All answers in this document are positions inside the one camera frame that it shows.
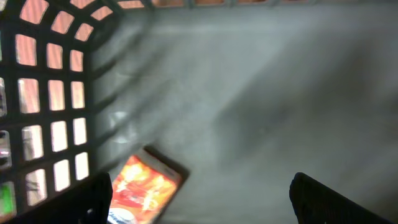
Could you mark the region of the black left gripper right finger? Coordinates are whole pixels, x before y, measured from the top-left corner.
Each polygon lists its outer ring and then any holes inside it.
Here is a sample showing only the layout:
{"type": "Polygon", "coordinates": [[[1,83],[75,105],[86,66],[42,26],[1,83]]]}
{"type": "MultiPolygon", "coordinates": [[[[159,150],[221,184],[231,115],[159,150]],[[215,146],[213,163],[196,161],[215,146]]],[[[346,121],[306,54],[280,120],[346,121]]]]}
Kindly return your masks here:
{"type": "Polygon", "coordinates": [[[307,174],[295,174],[289,198],[299,224],[392,224],[307,174]]]}

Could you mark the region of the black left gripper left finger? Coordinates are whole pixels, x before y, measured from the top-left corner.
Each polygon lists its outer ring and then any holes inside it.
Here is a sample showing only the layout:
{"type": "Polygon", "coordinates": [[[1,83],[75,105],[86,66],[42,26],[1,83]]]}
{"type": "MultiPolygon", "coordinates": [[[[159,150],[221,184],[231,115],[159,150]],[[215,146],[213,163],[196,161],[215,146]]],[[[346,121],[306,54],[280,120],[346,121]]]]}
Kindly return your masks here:
{"type": "Polygon", "coordinates": [[[107,172],[103,172],[17,215],[7,223],[107,224],[112,194],[111,178],[107,172]]]}

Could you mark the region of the small orange box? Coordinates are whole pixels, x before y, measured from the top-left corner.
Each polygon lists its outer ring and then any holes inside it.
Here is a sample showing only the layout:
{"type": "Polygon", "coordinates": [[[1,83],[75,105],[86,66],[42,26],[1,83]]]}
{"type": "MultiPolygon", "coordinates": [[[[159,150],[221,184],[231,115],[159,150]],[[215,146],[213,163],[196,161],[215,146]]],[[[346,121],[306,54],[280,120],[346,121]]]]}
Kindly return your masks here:
{"type": "Polygon", "coordinates": [[[188,176],[189,171],[179,163],[144,146],[113,181],[108,223],[157,223],[188,176]]]}

